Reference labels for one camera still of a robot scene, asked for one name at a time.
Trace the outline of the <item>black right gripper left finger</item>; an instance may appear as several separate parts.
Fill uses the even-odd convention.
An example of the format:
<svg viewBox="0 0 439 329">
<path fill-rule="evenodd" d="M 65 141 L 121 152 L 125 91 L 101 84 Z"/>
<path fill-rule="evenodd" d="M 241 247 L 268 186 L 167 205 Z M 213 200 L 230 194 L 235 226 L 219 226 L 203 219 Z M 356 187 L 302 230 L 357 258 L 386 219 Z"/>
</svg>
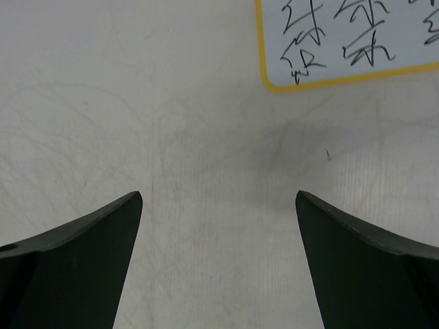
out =
<svg viewBox="0 0 439 329">
<path fill-rule="evenodd" d="M 133 191 L 1 247 L 2 328 L 112 328 L 142 213 Z"/>
</svg>

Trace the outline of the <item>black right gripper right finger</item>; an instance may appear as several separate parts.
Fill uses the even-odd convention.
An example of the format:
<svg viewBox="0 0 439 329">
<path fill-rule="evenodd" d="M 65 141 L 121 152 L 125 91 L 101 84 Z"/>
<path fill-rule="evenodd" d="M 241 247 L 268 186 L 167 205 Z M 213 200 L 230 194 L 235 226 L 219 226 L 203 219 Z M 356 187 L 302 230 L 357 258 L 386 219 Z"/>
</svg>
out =
<svg viewBox="0 0 439 329">
<path fill-rule="evenodd" d="M 438 248 L 305 191 L 296 213 L 325 328 L 437 328 Z"/>
</svg>

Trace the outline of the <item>yellow framed small whiteboard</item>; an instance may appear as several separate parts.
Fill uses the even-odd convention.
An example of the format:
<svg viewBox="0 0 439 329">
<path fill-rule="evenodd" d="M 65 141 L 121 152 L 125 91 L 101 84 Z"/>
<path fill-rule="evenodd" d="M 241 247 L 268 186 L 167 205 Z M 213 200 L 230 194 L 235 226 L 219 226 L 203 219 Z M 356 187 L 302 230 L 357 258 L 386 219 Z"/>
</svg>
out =
<svg viewBox="0 0 439 329">
<path fill-rule="evenodd" d="M 438 68 L 437 1 L 258 1 L 261 75 L 276 92 Z"/>
</svg>

